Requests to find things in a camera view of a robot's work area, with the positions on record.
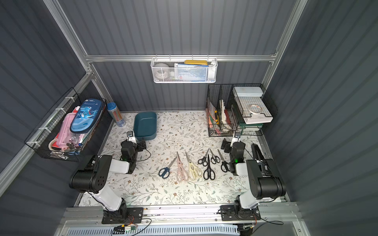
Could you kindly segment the teal plastic storage box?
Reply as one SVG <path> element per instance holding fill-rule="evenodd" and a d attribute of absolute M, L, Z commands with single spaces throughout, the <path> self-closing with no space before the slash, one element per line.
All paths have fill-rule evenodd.
<path fill-rule="evenodd" d="M 153 140 L 157 136 L 157 114 L 155 112 L 138 113 L 134 118 L 133 131 L 137 140 Z"/>

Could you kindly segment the small black scissors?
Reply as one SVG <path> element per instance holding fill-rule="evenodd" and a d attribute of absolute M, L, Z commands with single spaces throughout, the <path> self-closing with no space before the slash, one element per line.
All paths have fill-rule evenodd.
<path fill-rule="evenodd" d="M 207 160 L 207 157 L 208 157 L 208 152 L 209 152 L 209 149 L 207 150 L 207 152 L 205 153 L 205 155 L 198 160 L 198 164 L 199 165 L 203 165 L 204 167 L 206 167 L 208 165 L 208 160 Z"/>

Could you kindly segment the large black scissors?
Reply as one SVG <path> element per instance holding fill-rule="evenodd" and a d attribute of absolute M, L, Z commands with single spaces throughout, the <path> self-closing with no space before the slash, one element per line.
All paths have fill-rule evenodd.
<path fill-rule="evenodd" d="M 215 180 L 215 172 L 214 170 L 211 168 L 211 165 L 210 165 L 210 156 L 207 155 L 206 159 L 205 159 L 205 162 L 203 162 L 203 166 L 206 167 L 206 169 L 204 170 L 204 173 L 203 173 L 203 178 L 207 181 L 207 180 Z"/>

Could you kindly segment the blue handled scissors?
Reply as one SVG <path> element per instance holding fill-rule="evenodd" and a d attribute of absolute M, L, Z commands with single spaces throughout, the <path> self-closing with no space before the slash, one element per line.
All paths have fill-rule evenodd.
<path fill-rule="evenodd" d="M 162 179 L 167 179 L 170 176 L 170 169 L 174 162 L 176 161 L 176 157 L 166 166 L 159 170 L 158 176 Z"/>

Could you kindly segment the cream kitchen scissors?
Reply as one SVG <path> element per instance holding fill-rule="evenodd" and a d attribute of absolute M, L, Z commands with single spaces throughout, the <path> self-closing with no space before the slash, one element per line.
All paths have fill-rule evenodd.
<path fill-rule="evenodd" d="M 192 162 L 187 152 L 185 152 L 185 156 L 187 158 L 187 162 L 189 165 L 188 174 L 190 180 L 193 181 L 195 179 L 199 179 L 200 177 L 202 177 L 202 171 Z"/>

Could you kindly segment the pink kitchen scissors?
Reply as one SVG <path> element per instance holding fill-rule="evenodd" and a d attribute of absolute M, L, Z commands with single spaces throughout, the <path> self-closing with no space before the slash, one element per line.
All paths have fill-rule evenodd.
<path fill-rule="evenodd" d="M 189 180 L 189 174 L 185 170 L 178 152 L 177 152 L 177 175 L 176 175 L 176 179 L 177 179 L 177 182 Z"/>

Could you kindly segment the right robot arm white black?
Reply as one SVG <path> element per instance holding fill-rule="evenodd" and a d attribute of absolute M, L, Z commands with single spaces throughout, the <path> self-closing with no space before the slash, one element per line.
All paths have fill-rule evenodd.
<path fill-rule="evenodd" d="M 251 144 L 251 159 L 244 159 L 243 142 L 222 141 L 221 149 L 230 161 L 222 169 L 235 176 L 246 176 L 249 189 L 234 201 L 235 213 L 255 213 L 259 203 L 269 203 L 286 195 L 286 185 L 273 159 L 266 159 L 255 143 Z"/>

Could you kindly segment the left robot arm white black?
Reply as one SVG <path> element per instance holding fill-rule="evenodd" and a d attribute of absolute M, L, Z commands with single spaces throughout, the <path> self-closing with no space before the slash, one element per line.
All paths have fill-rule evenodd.
<path fill-rule="evenodd" d="M 71 176 L 69 187 L 82 193 L 89 193 L 107 212 L 121 211 L 125 201 L 107 184 L 108 174 L 131 175 L 138 162 L 137 155 L 146 150 L 145 140 L 138 142 L 126 140 L 121 143 L 121 159 L 111 155 L 86 156 Z"/>

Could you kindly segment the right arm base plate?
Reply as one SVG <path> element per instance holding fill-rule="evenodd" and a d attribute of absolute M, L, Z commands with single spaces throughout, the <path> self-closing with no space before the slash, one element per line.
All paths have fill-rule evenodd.
<path fill-rule="evenodd" d="M 259 209 L 243 209 L 234 205 L 221 205 L 218 211 L 222 221 L 261 220 Z"/>

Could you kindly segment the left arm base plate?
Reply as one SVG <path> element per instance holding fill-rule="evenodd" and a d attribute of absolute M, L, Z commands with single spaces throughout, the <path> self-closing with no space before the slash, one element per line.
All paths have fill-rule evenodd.
<path fill-rule="evenodd" d="M 143 216 L 142 207 L 119 209 L 118 211 L 103 211 L 102 224 L 139 224 Z"/>

